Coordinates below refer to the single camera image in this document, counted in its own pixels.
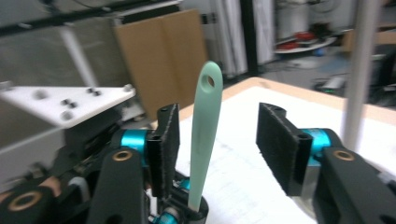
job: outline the wire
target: wire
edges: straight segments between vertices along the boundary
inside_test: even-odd
[[[75,2],[75,3],[77,3],[77,4],[79,4],[79,5],[82,5],[82,6],[84,6],[84,7],[95,8],[95,7],[88,6],[88,5],[86,5],[86,4],[82,3],[82,2],[80,2],[79,0],[72,0],[72,1]]]
[[[318,10],[318,8],[316,8],[316,6],[320,6],[321,4],[328,3],[328,2],[332,2],[331,8],[325,9],[325,10]],[[310,9],[317,13],[329,13],[329,12],[336,10],[340,6],[340,4],[341,4],[341,0],[327,0],[327,1],[320,2],[316,5],[312,5],[310,7]]]

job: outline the screw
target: screw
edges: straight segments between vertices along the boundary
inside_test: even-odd
[[[76,102],[72,102],[68,106],[69,106],[69,108],[73,109],[73,108],[77,107],[77,103]]]
[[[126,91],[126,92],[128,92],[128,91],[132,91],[133,88],[134,88],[134,87],[133,87],[131,84],[128,84],[128,85],[125,85],[125,86],[124,86],[123,90]]]
[[[64,120],[70,120],[73,118],[73,114],[72,112],[66,110],[61,114],[61,118]]]
[[[12,81],[0,82],[0,91],[12,91],[13,86]]]
[[[70,99],[64,99],[61,101],[61,105],[69,105],[71,103]]]
[[[33,98],[35,98],[37,100],[43,100],[47,97],[49,97],[49,96],[48,96],[47,92],[44,90],[38,90],[33,93]]]

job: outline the table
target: table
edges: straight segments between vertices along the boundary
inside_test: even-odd
[[[255,144],[259,102],[285,108],[298,128],[331,128],[339,134],[345,100],[259,77],[231,86],[222,99],[204,188],[210,207],[206,223],[315,223],[283,193]],[[373,105],[364,108],[359,153],[396,175],[396,112]],[[192,111],[193,105],[179,113],[177,170],[185,175],[190,173]]]

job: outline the black cable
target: black cable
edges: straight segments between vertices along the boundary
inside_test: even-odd
[[[95,8],[95,7],[88,6],[88,5],[82,3],[82,2],[80,2],[80,1],[78,1],[78,0],[72,0],[72,1],[75,2],[75,3],[77,3],[77,4],[79,4],[79,5],[82,5],[82,6],[84,6],[84,7]]]
[[[314,12],[317,12],[317,13],[329,13],[329,12],[332,12],[332,11],[336,10],[340,6],[341,0],[332,0],[332,7],[327,9],[327,10],[318,10],[318,9],[316,9],[316,6],[320,5],[320,4],[322,4],[322,3],[311,5],[310,9],[313,10]]]

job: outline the metal pole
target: metal pole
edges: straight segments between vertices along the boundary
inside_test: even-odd
[[[72,28],[68,25],[62,26],[59,28],[59,33],[79,71],[82,80],[84,81],[84,84],[89,87],[99,86],[90,64],[88,63],[87,57],[85,57],[84,52],[81,50],[81,45],[79,44]]]
[[[357,150],[363,104],[367,99],[372,74],[372,54],[381,1],[360,0],[352,51],[352,71],[346,89],[346,116],[343,141],[346,148]]]

